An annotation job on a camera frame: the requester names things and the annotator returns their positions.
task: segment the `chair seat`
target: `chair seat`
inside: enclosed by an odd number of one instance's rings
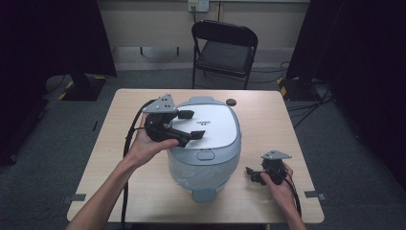
[[[251,47],[207,41],[197,58],[197,65],[203,68],[233,71],[242,75],[249,69],[251,55]]]

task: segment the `black chair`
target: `black chair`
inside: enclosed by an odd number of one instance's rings
[[[258,38],[250,29],[234,24],[203,20],[192,26],[194,40],[192,88],[196,69],[245,78],[247,88],[257,51]],[[202,50],[199,40],[206,40]]]

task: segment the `black curtain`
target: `black curtain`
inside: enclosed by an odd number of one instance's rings
[[[96,0],[2,1],[0,66],[2,158],[15,150],[10,143],[49,77],[72,71],[117,76]]]
[[[289,65],[294,77],[311,75],[330,82],[360,140],[386,163],[403,188],[405,6],[400,0],[311,0]]]

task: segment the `forearm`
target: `forearm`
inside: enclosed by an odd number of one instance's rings
[[[66,229],[103,229],[135,167],[121,161]]]
[[[302,221],[301,216],[299,215],[296,207],[285,207],[282,209],[282,212],[286,218],[287,225],[291,230],[305,230],[305,224]]]

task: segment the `human hand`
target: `human hand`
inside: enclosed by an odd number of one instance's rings
[[[288,175],[286,179],[292,184],[293,170],[287,164],[283,164],[286,167],[286,172],[290,175]],[[291,208],[296,209],[292,190],[286,181],[283,181],[280,185],[276,185],[271,177],[265,172],[262,172],[260,177],[262,177],[263,181],[266,183],[266,187],[268,187],[271,192],[272,197],[274,197],[278,206],[280,206],[283,211],[287,211]]]
[[[143,114],[140,127],[144,127],[146,117],[147,115]],[[173,148],[178,144],[176,139],[168,139],[159,143],[154,142],[148,137],[147,132],[143,128],[140,128],[137,131],[131,148],[125,156],[125,160],[128,160],[135,168],[139,168],[161,150]]]

